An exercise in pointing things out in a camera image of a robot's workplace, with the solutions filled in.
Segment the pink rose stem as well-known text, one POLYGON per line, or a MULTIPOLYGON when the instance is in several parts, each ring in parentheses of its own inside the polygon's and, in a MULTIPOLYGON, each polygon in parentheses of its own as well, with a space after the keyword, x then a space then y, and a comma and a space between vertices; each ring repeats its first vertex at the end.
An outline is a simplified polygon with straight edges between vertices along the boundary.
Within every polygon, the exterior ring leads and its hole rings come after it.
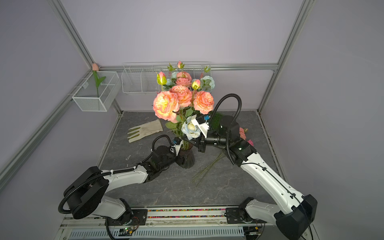
POLYGON ((247 137, 246 137, 246 133, 247 133, 248 129, 243 129, 240 127, 240 130, 239 130, 239 133, 240 133, 240 137, 243 139, 243 140, 246 140, 247 137))

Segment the dark glass vase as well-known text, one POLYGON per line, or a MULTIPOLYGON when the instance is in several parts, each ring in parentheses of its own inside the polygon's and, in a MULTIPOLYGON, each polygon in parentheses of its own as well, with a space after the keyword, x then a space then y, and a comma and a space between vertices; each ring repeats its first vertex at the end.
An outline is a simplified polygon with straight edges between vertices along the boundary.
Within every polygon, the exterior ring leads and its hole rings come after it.
POLYGON ((176 163, 183 169, 189 169, 195 164, 195 155, 190 146, 187 150, 180 150, 176 158, 176 163))

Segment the magenta rose stem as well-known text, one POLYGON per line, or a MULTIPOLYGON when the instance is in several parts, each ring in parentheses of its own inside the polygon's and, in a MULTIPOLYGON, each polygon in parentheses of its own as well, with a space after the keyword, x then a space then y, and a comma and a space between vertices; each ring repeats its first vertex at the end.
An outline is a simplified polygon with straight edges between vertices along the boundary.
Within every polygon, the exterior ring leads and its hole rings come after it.
MULTIPOLYGON (((252 140, 238 140, 235 143, 231 143, 229 145, 230 147, 230 154, 231 159, 230 162, 235 166, 240 166, 244 161, 248 160, 248 156, 250 156, 253 153, 257 153, 256 149, 254 148, 254 143, 252 140)), ((206 175, 209 173, 209 171, 213 168, 213 166, 218 163, 221 159, 228 158, 228 151, 224 149, 213 162, 211 162, 207 167, 205 167, 203 170, 199 171, 194 178, 191 180, 192 183, 197 182, 197 185, 200 184, 200 182, 206 177, 206 175)))

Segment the large peach peony spray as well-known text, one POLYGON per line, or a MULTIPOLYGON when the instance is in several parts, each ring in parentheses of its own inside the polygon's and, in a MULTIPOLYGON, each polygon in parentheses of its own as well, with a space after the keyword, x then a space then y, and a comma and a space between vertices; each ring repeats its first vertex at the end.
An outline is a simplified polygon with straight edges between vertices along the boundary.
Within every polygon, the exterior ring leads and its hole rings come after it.
POLYGON ((214 109, 212 92, 196 91, 200 84, 193 84, 194 90, 174 86, 169 91, 160 91, 154 99, 153 110, 159 119, 173 124, 184 122, 193 113, 208 114, 214 109))

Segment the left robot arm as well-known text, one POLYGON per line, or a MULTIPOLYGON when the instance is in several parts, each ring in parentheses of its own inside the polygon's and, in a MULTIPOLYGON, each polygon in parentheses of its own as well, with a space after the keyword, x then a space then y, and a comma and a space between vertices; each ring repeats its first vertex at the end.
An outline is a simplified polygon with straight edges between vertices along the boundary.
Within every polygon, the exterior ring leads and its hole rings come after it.
POLYGON ((128 185, 148 183, 176 162, 183 140, 171 140, 167 135, 161 137, 167 139, 169 145, 155 147, 153 141, 150 155, 134 167, 104 171, 96 166, 88 168, 64 191, 59 213, 71 214, 76 220, 95 215, 120 225, 131 223, 135 214, 127 201, 110 198, 106 193, 128 185))

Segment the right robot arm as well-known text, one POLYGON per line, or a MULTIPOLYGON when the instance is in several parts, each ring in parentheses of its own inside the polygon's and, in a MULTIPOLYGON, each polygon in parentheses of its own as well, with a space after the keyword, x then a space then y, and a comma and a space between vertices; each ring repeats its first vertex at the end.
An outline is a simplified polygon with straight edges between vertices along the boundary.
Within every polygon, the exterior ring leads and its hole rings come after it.
POLYGON ((231 163, 255 179, 275 202, 272 205, 248 197, 228 217, 238 222, 261 220, 273 224, 289 240, 304 239, 305 234, 313 236, 311 224, 316 216, 317 200, 312 195, 303 195, 282 179, 253 145, 241 137, 240 126, 233 117, 224 116, 217 130, 211 130, 209 120, 210 116, 204 115, 189 117, 186 123, 189 140, 202 153, 207 146, 221 148, 231 163))

